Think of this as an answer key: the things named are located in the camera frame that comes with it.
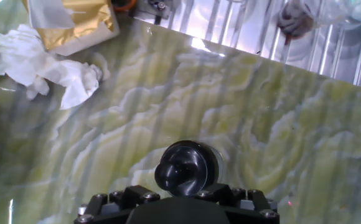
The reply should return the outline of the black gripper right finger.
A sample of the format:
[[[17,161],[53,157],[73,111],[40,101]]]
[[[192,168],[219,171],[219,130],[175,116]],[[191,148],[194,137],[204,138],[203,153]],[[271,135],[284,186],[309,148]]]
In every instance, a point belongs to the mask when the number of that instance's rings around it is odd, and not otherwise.
[[[224,214],[229,223],[279,224],[277,203],[260,190],[216,183],[196,193],[195,198],[212,203],[218,209],[214,214]]]

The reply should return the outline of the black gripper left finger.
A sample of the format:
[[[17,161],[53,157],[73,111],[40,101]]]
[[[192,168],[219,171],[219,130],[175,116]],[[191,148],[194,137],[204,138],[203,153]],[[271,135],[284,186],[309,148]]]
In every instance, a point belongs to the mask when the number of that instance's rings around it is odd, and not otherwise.
[[[141,185],[126,187],[109,194],[95,194],[78,208],[74,224],[126,224],[139,205],[161,199],[161,196]]]

